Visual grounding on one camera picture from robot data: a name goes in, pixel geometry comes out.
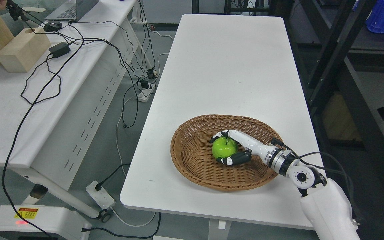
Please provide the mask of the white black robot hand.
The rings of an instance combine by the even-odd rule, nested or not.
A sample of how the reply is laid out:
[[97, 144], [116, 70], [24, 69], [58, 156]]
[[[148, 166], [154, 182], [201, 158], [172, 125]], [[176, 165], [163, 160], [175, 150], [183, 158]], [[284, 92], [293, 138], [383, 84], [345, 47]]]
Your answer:
[[245, 150], [228, 157], [216, 158], [216, 161], [219, 163], [228, 166], [238, 165], [249, 162], [252, 155], [257, 155], [265, 165], [282, 176], [296, 177], [300, 180], [305, 178], [305, 171], [297, 165], [297, 160], [293, 160], [290, 150], [278, 148], [274, 145], [265, 145], [256, 138], [238, 130], [220, 131], [209, 142], [215, 143], [216, 140], [222, 137], [233, 139], [244, 147]]

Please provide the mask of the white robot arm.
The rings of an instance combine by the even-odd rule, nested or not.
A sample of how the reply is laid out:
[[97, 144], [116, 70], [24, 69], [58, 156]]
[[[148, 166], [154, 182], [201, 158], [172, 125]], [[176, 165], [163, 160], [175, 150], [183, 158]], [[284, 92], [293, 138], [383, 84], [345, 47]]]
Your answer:
[[268, 166], [298, 188], [300, 206], [320, 240], [360, 239], [349, 199], [321, 167], [303, 162], [289, 148], [276, 147], [268, 159]]

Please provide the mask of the white robot base unit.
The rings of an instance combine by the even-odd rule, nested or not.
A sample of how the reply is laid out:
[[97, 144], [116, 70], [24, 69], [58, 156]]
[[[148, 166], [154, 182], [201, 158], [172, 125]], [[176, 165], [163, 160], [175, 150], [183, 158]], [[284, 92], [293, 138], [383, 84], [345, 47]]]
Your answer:
[[0, 237], [9, 240], [87, 240], [92, 225], [76, 211], [44, 205], [1, 205]]

